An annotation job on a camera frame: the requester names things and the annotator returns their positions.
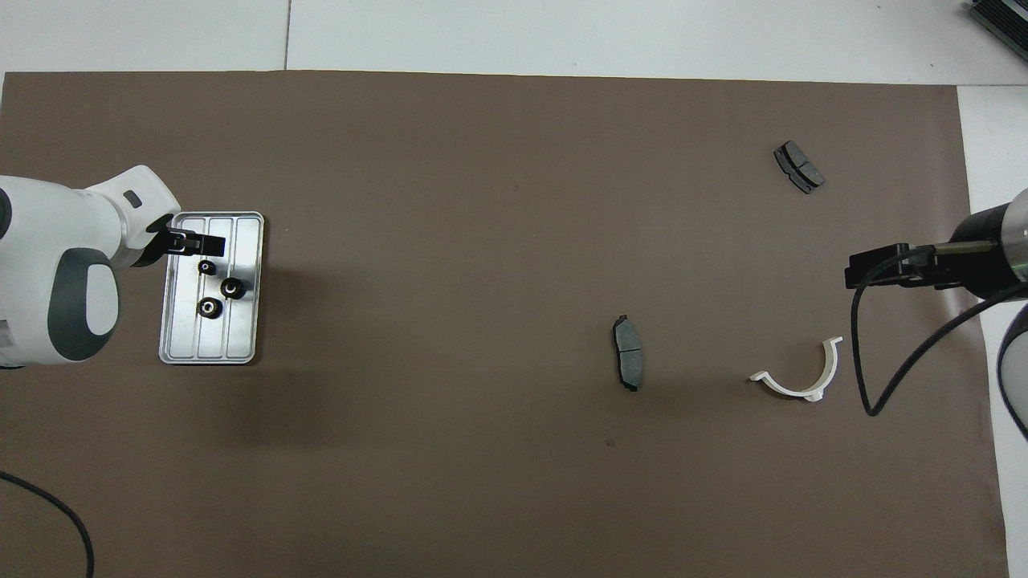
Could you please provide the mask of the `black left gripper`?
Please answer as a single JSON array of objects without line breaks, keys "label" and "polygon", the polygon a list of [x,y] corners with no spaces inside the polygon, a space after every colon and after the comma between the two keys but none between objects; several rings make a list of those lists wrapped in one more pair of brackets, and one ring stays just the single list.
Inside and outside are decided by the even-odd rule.
[{"label": "black left gripper", "polygon": [[203,255],[206,257],[223,257],[226,253],[226,240],[220,234],[195,234],[180,228],[169,227],[173,214],[158,217],[146,226],[149,242],[142,249],[140,256],[133,261],[133,267],[149,267],[166,254]]}]

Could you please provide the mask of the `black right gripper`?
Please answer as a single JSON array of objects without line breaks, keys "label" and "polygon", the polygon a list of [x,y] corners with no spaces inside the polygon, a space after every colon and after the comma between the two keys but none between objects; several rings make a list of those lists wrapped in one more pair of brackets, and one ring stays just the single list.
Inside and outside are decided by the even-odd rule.
[{"label": "black right gripper", "polygon": [[878,270],[870,279],[870,287],[928,287],[940,289],[962,287],[978,299],[990,299],[994,294],[1016,283],[1016,275],[1007,262],[1001,242],[1002,224],[1009,209],[1005,204],[976,212],[963,219],[953,234],[948,238],[955,242],[994,242],[988,251],[964,254],[943,254],[940,249],[932,257],[922,258],[915,264],[917,279],[913,281],[913,268],[909,257],[890,263],[878,270],[882,263],[911,251],[909,244],[878,246],[869,251],[851,254],[843,270],[846,289],[858,289],[858,285],[873,270]]}]

